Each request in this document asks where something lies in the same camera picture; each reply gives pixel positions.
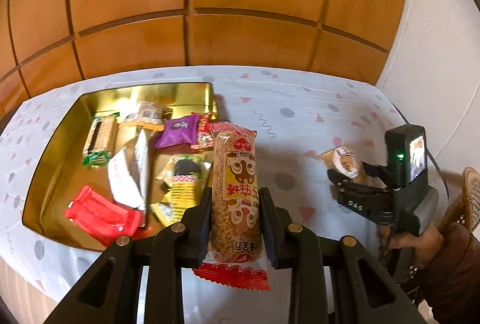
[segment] hand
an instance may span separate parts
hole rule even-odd
[[[378,232],[381,245],[385,245],[390,233],[390,226],[381,226]],[[393,250],[412,247],[415,250],[413,265],[418,269],[423,269],[440,252],[442,246],[443,236],[431,223],[419,237],[407,232],[393,236],[388,248]]]

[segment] camera screen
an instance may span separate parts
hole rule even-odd
[[[425,141],[423,135],[410,142],[410,182],[426,167]]]

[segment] white wall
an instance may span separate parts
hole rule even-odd
[[[411,123],[445,172],[452,197],[466,166],[480,171],[480,13],[473,0],[406,0],[377,87]]]

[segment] sleeve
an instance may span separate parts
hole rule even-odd
[[[441,251],[418,272],[423,297],[440,324],[476,322],[480,315],[480,243],[452,223]]]

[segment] white tablecloth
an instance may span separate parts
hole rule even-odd
[[[48,240],[21,222],[35,167],[75,100],[100,89],[189,81],[212,83],[221,118],[258,131],[259,185],[270,188],[276,206],[286,208],[293,221],[318,235],[333,239],[353,235],[373,254],[378,251],[375,225],[337,204],[326,167],[317,155],[344,144],[363,161],[385,164],[385,131],[404,123],[385,95],[365,83],[303,71],[244,66],[159,68],[54,89],[24,102],[5,128],[0,137],[0,255],[28,282],[60,301],[98,257]],[[440,192],[441,214],[446,207],[445,188],[431,166],[429,183]],[[269,281],[271,292],[236,290],[184,269],[185,321],[286,322],[290,272],[270,270]]]

